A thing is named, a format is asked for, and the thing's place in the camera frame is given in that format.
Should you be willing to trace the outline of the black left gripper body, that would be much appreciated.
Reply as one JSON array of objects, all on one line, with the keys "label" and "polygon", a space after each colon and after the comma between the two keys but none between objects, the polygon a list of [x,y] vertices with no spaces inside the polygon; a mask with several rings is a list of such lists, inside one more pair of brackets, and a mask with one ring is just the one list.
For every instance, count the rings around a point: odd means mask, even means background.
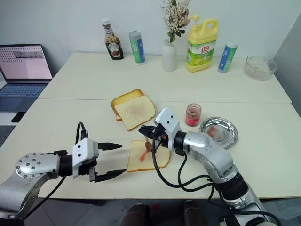
[{"label": "black left gripper body", "polygon": [[98,143],[96,141],[93,141],[93,156],[83,161],[82,165],[79,166],[79,175],[89,175],[89,181],[94,182],[95,181],[95,166],[97,165],[97,158],[99,156],[98,151]]}]

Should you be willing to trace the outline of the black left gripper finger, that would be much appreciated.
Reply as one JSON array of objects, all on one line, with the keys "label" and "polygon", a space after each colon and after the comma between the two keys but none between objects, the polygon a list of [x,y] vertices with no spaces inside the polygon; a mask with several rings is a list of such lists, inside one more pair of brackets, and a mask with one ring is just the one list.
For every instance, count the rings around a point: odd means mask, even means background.
[{"label": "black left gripper finger", "polygon": [[103,151],[114,150],[121,147],[122,145],[116,143],[109,143],[109,142],[98,143],[98,149]]},{"label": "black left gripper finger", "polygon": [[97,172],[95,172],[94,173],[94,182],[98,183],[98,182],[110,180],[110,179],[113,179],[113,178],[123,174],[124,172],[126,172],[126,169],[108,171],[108,172],[106,172],[105,174],[102,174],[102,175],[98,175]]}]

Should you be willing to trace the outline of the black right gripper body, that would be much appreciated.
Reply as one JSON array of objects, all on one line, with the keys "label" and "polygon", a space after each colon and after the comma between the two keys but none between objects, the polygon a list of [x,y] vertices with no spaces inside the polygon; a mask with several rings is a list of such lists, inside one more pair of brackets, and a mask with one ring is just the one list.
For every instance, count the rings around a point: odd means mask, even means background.
[{"label": "black right gripper body", "polygon": [[161,123],[151,129],[152,132],[152,147],[168,147],[168,135],[166,129]]}]

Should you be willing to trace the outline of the glass jam jar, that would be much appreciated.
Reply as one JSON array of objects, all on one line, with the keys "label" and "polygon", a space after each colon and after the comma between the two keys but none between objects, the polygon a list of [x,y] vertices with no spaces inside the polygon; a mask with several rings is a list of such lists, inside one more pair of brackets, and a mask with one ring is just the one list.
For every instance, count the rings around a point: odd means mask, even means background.
[{"label": "glass jam jar", "polygon": [[197,126],[200,121],[201,111],[200,105],[196,103],[189,104],[186,109],[185,123],[191,127]]}]

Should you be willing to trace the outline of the golden crust bread slice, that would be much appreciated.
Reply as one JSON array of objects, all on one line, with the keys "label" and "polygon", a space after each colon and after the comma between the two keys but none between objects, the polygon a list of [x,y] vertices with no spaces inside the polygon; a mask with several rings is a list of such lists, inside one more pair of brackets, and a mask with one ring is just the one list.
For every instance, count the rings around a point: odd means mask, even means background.
[{"label": "golden crust bread slice", "polygon": [[114,113],[118,116],[118,112],[115,108],[115,106],[119,105],[119,104],[122,104],[122,103],[125,103],[126,101],[132,99],[132,98],[135,98],[135,97],[140,97],[140,96],[143,96],[143,92],[140,90],[140,89],[135,89],[135,90],[132,90],[128,93],[125,93],[115,99],[113,99],[111,101],[111,107],[112,107],[112,110],[114,111]]}]

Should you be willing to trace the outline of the round metal plate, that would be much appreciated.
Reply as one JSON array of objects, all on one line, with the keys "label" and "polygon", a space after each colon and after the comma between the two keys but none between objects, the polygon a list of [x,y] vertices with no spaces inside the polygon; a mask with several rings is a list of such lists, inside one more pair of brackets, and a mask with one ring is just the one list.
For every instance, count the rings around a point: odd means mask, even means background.
[{"label": "round metal plate", "polygon": [[201,122],[199,132],[206,133],[208,128],[212,125],[221,130],[224,134],[224,137],[221,140],[212,139],[219,146],[224,149],[229,149],[236,144],[238,140],[238,131],[232,122],[222,117],[210,117]]}]

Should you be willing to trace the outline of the white ceramic vase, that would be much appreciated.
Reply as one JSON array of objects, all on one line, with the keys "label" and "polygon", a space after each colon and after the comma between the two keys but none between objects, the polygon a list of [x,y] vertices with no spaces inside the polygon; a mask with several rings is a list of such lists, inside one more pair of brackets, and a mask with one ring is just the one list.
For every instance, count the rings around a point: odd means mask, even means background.
[{"label": "white ceramic vase", "polygon": [[162,65],[167,72],[172,72],[177,68],[176,47],[169,39],[165,39],[162,46]]}]

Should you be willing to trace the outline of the blue green cylindrical tube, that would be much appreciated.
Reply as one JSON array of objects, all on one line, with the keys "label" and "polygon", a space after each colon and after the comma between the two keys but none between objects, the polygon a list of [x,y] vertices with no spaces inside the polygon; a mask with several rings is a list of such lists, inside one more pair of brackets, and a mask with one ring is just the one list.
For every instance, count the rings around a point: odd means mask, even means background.
[{"label": "blue green cylindrical tube", "polygon": [[237,48],[238,48],[238,43],[236,41],[228,41],[226,43],[222,53],[222,57],[218,65],[219,72],[221,73],[228,72]]},{"label": "blue green cylindrical tube", "polygon": [[141,33],[132,31],[129,33],[131,49],[133,52],[134,60],[138,65],[143,65],[146,62]]}]

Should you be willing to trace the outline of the ketchup bottle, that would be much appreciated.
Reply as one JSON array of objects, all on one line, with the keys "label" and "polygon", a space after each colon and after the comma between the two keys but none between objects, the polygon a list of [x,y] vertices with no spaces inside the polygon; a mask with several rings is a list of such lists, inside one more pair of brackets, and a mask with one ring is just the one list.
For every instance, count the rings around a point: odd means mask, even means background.
[{"label": "ketchup bottle", "polygon": [[105,31],[105,45],[111,56],[112,60],[122,60],[124,59],[123,49],[121,46],[120,39],[115,35],[111,27],[110,20],[107,18],[102,19],[102,26]]}]

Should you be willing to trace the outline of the black flat phone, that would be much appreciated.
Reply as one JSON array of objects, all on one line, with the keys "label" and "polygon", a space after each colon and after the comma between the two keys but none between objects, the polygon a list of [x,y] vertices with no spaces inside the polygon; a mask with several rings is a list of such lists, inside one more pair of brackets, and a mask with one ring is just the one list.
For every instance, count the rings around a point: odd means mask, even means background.
[{"label": "black flat phone", "polygon": [[18,123],[22,118],[23,116],[26,114],[26,112],[18,112],[14,118],[11,120],[12,123]]}]

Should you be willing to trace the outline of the dark grey mesh panel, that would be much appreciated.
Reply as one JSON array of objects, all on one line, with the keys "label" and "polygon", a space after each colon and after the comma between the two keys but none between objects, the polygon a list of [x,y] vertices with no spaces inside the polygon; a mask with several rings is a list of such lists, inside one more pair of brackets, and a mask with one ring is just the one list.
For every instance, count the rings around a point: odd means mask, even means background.
[{"label": "dark grey mesh panel", "polygon": [[3,145],[3,143],[6,141],[10,133],[13,131],[15,126],[0,126],[0,147]]}]

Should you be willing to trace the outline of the yellow detergent pump bottle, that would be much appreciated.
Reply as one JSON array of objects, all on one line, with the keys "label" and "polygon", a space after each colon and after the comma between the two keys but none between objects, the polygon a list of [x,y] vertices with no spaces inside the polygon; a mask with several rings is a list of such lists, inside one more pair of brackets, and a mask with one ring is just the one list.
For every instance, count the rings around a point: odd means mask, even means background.
[{"label": "yellow detergent pump bottle", "polygon": [[197,72],[211,65],[219,23],[216,18],[209,18],[199,24],[199,15],[190,16],[189,19],[194,24],[188,36],[186,67],[190,72]]}]

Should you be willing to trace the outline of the dried flower bouquet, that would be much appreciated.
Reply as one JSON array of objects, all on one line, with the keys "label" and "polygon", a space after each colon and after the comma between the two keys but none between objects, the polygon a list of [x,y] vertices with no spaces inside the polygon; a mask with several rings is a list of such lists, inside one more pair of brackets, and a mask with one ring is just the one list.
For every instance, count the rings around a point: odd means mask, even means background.
[{"label": "dried flower bouquet", "polygon": [[185,28],[188,26],[190,0],[163,0],[161,9],[163,12],[163,21],[167,28],[169,43],[175,41],[176,36],[181,37],[185,34]]}]

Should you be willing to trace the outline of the open laptop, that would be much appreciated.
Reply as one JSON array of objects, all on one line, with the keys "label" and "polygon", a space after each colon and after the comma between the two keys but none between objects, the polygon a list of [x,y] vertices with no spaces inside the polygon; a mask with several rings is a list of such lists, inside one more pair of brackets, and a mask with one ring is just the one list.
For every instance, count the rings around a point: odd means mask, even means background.
[{"label": "open laptop", "polygon": [[0,45],[0,112],[26,112],[53,76],[41,44]]}]

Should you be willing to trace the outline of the clear glass bowl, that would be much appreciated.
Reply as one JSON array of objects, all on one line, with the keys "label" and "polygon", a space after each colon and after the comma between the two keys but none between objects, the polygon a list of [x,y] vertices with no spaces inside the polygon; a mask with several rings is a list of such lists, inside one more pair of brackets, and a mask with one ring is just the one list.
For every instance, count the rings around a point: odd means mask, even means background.
[{"label": "clear glass bowl", "polygon": [[245,72],[255,80],[267,80],[276,71],[277,64],[266,56],[248,56],[246,58]]}]

